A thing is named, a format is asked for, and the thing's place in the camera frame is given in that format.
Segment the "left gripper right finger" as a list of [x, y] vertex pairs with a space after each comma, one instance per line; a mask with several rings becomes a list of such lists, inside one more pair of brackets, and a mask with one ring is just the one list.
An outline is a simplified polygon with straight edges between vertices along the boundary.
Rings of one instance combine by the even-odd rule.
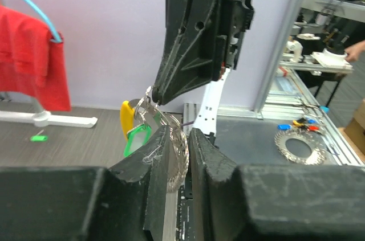
[[363, 240], [364, 169], [238, 165], [189, 135], [196, 240]]

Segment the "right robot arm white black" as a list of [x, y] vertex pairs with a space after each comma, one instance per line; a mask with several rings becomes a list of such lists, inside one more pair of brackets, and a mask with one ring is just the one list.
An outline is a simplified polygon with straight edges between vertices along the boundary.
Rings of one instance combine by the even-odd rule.
[[215, 136], [223, 87], [253, 16], [251, 0], [165, 0], [164, 50], [152, 100], [166, 105], [204, 87], [193, 127]]

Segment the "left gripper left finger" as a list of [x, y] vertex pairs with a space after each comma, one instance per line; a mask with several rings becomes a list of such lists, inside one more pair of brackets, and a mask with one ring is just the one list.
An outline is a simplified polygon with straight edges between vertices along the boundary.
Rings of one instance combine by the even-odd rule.
[[167, 162], [1, 169], [2, 240], [162, 240]]

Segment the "metal keyring with yellow grip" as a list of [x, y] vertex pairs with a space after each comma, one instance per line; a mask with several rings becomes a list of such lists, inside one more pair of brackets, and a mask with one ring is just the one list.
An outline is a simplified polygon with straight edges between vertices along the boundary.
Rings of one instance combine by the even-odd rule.
[[120, 123], [127, 143], [127, 133], [139, 124], [148, 124], [152, 133], [143, 146], [150, 149], [142, 154], [142, 162], [152, 165], [158, 161], [167, 164], [167, 192], [174, 193], [183, 184], [189, 166], [189, 150], [185, 133], [174, 115], [163, 112], [153, 103], [146, 90], [140, 99], [126, 100], [120, 107]]

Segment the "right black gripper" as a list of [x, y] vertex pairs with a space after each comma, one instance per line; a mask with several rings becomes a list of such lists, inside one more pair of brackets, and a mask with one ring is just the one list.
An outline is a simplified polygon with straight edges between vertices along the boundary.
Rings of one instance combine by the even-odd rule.
[[236, 69], [252, 0], [165, 0], [163, 57], [152, 100], [166, 105], [178, 96]]

